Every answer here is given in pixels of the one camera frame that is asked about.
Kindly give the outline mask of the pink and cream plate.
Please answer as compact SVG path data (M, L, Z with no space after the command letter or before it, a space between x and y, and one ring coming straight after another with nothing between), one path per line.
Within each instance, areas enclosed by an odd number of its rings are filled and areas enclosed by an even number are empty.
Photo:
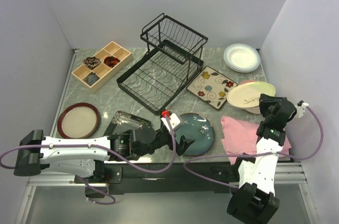
M241 84L251 83L251 82L255 82L255 80L245 80L245 81L241 82L240 85ZM247 112L252 113L252 114L260 114L259 106L250 107L250 108L244 108L244 110L246 110Z

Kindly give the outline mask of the beige front plate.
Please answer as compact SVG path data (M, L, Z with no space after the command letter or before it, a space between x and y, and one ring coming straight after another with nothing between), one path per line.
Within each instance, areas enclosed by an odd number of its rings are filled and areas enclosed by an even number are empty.
M233 88L227 94L227 102L237 108L251 108L259 106L261 94L275 96L276 89L267 82L249 82Z

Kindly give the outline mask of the black square floral plate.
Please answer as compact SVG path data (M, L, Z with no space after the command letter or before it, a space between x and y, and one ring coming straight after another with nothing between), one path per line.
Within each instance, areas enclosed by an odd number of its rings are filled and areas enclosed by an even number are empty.
M152 127L152 123L128 112L117 111L103 135L108 137L128 130L137 130L141 127Z

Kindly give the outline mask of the white fluted plate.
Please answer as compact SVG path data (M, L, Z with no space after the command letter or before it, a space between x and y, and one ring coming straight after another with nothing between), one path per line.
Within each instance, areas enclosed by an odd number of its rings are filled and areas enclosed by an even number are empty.
M236 69L234 68L231 64L229 64L225 59L224 59L224 62L225 64L231 68L232 70L236 71L236 72L239 72L239 73L251 73L251 72L254 72L255 70L258 69L258 67L254 68L254 69L251 69L251 70L240 70L240 69Z

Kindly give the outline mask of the cream round plate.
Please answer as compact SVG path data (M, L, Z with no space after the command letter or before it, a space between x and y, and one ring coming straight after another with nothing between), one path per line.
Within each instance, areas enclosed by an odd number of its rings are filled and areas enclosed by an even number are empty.
M234 68L240 70L251 70L261 63L258 51L241 43L228 46L224 51L224 59Z

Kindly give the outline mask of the round red rimmed plate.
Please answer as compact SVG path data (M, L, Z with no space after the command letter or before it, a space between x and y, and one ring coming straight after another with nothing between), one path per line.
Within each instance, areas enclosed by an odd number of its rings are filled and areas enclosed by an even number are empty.
M81 102L69 106L58 118L57 131L65 139L83 139L99 127L101 117L97 108Z

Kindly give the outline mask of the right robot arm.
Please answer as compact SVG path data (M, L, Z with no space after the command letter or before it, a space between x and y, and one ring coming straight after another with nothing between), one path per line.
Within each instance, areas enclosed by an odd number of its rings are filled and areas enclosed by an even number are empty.
M285 97L261 94L259 107L264 120L256 131L257 156L238 158L232 169L239 188L233 192L227 213L243 223L268 223L280 206L274 176L286 140L284 129L297 114Z

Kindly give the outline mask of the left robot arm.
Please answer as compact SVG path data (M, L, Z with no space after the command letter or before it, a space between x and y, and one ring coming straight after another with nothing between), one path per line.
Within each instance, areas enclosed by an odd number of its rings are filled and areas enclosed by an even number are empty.
M130 162L163 146L180 156L194 141L185 136L176 141L175 134L166 127L141 127L93 139L58 139L33 130L20 141L14 175L35 176L47 169L98 183L106 176L105 161Z

